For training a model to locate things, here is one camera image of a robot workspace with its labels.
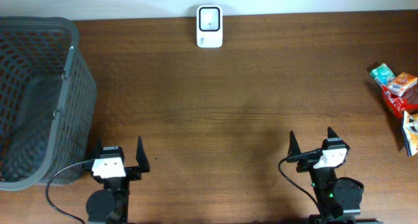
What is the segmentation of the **orange tissue pack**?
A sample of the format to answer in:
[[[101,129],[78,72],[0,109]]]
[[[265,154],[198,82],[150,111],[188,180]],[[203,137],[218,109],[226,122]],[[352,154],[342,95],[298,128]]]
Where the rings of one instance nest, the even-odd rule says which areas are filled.
[[[417,77],[406,72],[402,72],[395,79],[388,83],[387,88],[396,96],[403,96],[409,88],[417,84]]]

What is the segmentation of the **red snack packet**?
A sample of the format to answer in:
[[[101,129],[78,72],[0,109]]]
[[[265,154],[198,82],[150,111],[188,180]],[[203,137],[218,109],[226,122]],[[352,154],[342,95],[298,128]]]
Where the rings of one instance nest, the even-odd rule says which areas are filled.
[[[405,111],[407,113],[417,111],[417,104],[411,104],[407,99],[391,93],[386,86],[382,87],[381,96],[388,109],[398,119],[403,117]]]

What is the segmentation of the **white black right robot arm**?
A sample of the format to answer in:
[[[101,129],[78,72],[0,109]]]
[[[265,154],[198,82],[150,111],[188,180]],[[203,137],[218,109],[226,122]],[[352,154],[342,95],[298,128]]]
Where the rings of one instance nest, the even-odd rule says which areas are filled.
[[[302,152],[294,132],[289,133],[287,163],[296,163],[298,173],[310,174],[313,195],[308,195],[319,213],[308,218],[309,223],[355,223],[361,213],[360,203],[364,185],[352,178],[337,177],[335,170],[342,166],[350,150],[349,145],[331,127],[322,146]]]

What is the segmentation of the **green tissue pack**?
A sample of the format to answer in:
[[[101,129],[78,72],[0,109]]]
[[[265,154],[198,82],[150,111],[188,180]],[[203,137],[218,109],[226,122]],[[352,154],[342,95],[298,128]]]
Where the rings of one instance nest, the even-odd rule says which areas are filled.
[[[396,78],[396,75],[385,63],[381,64],[375,69],[372,69],[370,71],[370,76],[381,88],[383,86],[387,86],[388,83]]]

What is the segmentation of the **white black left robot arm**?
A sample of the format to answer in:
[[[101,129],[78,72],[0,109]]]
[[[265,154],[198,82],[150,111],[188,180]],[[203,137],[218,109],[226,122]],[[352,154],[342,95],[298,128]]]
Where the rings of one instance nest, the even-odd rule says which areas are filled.
[[[103,188],[92,193],[86,202],[88,223],[127,223],[130,183],[140,181],[142,174],[150,171],[142,139],[137,140],[136,166],[124,165],[125,156],[120,146],[103,147],[98,143],[92,159],[88,170]]]

